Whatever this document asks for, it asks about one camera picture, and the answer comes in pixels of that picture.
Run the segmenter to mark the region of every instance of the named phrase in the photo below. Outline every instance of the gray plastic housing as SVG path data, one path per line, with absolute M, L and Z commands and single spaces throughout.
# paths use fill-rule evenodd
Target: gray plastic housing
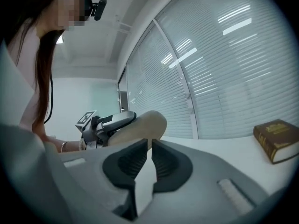
M 54 223 L 114 223 L 127 205 L 128 192 L 114 187 L 101 169 L 104 159 L 134 142 L 89 151 L 58 154 L 27 131 L 0 125 L 0 159 L 7 177 L 23 201 L 44 220 Z M 161 141 L 192 161 L 193 172 L 178 190 L 153 194 L 153 200 L 134 221 L 141 224 L 252 223 L 255 213 L 267 214 L 278 198 L 221 158 L 175 143 Z M 256 205 L 239 217 L 217 182 L 231 179 Z

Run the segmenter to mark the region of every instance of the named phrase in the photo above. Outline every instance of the wrist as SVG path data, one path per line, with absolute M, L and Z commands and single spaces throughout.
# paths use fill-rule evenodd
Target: wrist
M 62 145 L 61 145 L 61 149 L 60 149 L 60 152 L 61 152 L 61 153 L 64 153 L 64 152 L 66 151 L 66 150 L 65 150 L 65 145 L 66 145 L 66 143 L 68 143 L 68 141 L 62 143 Z

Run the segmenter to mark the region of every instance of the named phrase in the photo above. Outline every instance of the book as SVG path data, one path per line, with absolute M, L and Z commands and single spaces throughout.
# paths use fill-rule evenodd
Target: book
M 299 154 L 299 128 L 281 119 L 254 126 L 253 135 L 272 164 Z

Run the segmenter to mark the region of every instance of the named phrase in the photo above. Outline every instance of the window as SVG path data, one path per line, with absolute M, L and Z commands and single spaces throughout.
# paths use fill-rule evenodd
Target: window
M 299 125 L 298 44 L 272 0 L 172 0 L 153 22 L 127 63 L 129 102 L 137 113 L 160 111 L 166 136 Z
M 127 63 L 130 110 L 137 115 L 149 110 L 167 119 L 166 136 L 192 138 L 192 125 L 182 79 L 158 28 L 150 25 Z
M 156 18 L 188 82 L 199 138 L 299 125 L 297 44 L 270 0 L 174 0 Z

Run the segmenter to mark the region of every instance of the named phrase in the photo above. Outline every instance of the gray device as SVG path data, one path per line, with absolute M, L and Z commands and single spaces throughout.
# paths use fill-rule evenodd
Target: gray device
M 82 137 L 87 145 L 86 149 L 106 147 L 109 138 L 117 130 L 131 124 L 135 119 L 136 113 L 133 111 L 125 111 L 102 118 L 97 115 L 91 117 L 81 129 Z
M 254 223 L 282 194 L 268 197 L 215 155 L 153 140 L 157 182 L 152 202 L 137 217 L 134 178 L 145 163 L 147 140 L 58 154 L 31 132 L 5 125 L 0 130 L 0 162 L 10 183 L 49 223 Z

